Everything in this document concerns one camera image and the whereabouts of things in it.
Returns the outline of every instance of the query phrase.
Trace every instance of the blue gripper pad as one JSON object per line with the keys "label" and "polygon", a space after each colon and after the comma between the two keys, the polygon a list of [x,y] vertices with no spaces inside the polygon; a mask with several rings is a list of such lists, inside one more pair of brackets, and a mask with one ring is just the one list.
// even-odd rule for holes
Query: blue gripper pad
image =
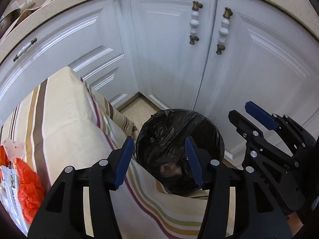
{"label": "blue gripper pad", "polygon": [[202,188],[205,185],[203,168],[197,157],[193,143],[189,137],[185,139],[185,155],[188,158],[188,162],[189,162],[190,168],[192,169],[193,177],[196,184],[200,188]]}
{"label": "blue gripper pad", "polygon": [[123,184],[127,169],[130,165],[131,157],[135,153],[135,145],[133,138],[129,137],[122,147],[122,156],[115,169],[114,186],[116,189]]}
{"label": "blue gripper pad", "polygon": [[246,112],[256,119],[260,124],[262,124],[268,130],[275,130],[278,128],[275,119],[261,107],[254,104],[253,102],[247,102],[245,105]]}

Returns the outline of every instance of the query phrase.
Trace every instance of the cabinet handle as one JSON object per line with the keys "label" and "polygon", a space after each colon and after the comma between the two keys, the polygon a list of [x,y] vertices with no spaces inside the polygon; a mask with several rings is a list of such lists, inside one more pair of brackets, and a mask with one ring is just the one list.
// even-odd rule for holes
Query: cabinet handle
{"label": "cabinet handle", "polygon": [[22,56],[23,53],[25,53],[38,39],[35,38],[31,40],[28,44],[26,44],[19,52],[18,54],[14,57],[13,61],[15,62],[19,57]]}
{"label": "cabinet handle", "polygon": [[221,52],[225,50],[226,38],[229,34],[229,18],[232,16],[232,10],[228,7],[225,7],[225,13],[223,14],[223,19],[221,21],[221,27],[218,30],[220,37],[217,44],[217,55],[221,55]]}
{"label": "cabinet handle", "polygon": [[197,28],[199,25],[199,21],[198,21],[198,17],[199,17],[199,13],[198,10],[201,9],[203,7],[203,5],[197,1],[193,1],[193,7],[192,7],[192,19],[190,20],[189,24],[190,24],[190,44],[194,45],[195,41],[199,41],[199,38],[196,36],[197,34]]}

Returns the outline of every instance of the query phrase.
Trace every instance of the red plastic bag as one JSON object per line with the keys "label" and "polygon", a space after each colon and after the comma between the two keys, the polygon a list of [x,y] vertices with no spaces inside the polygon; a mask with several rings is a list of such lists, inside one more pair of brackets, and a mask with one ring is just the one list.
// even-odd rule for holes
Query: red plastic bag
{"label": "red plastic bag", "polygon": [[26,162],[17,158],[15,164],[20,179],[18,199],[25,220],[31,224],[45,198],[45,190],[37,173]]}
{"label": "red plastic bag", "polygon": [[[7,154],[5,153],[4,147],[0,146],[0,166],[4,165],[5,167],[7,167],[9,165],[9,163],[10,163],[10,161],[7,157]],[[3,180],[1,170],[0,170],[0,178],[1,178],[1,180]]]}

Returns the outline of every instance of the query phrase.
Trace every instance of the black plastic liner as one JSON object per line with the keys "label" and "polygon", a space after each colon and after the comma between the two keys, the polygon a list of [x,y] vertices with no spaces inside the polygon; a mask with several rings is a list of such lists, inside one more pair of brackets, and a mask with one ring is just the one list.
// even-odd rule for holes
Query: black plastic liner
{"label": "black plastic liner", "polygon": [[139,164],[173,194],[199,189],[185,156],[188,136],[213,159],[224,158],[224,141],[215,125],[203,115],[188,110],[155,113],[144,123],[136,142]]}

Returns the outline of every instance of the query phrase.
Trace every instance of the white cabinet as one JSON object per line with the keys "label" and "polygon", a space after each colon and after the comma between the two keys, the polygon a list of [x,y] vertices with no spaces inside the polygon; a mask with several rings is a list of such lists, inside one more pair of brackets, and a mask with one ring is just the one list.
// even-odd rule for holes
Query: white cabinet
{"label": "white cabinet", "polygon": [[206,65],[216,0],[196,0],[199,41],[190,45],[194,0],[130,0],[145,96],[160,108],[194,109]]}
{"label": "white cabinet", "polygon": [[132,97],[137,91],[123,53],[117,16],[114,0],[93,0],[54,17],[26,37],[0,67],[0,122],[36,86],[65,66],[115,107]]}
{"label": "white cabinet", "polygon": [[[225,50],[216,54],[225,7],[231,8]],[[279,148],[286,146],[244,109],[253,101],[269,113],[287,114],[316,139],[319,134],[319,46],[298,23],[259,0],[217,0],[212,42],[195,111],[220,130],[225,158],[240,165],[245,140],[229,122],[237,110]]]}

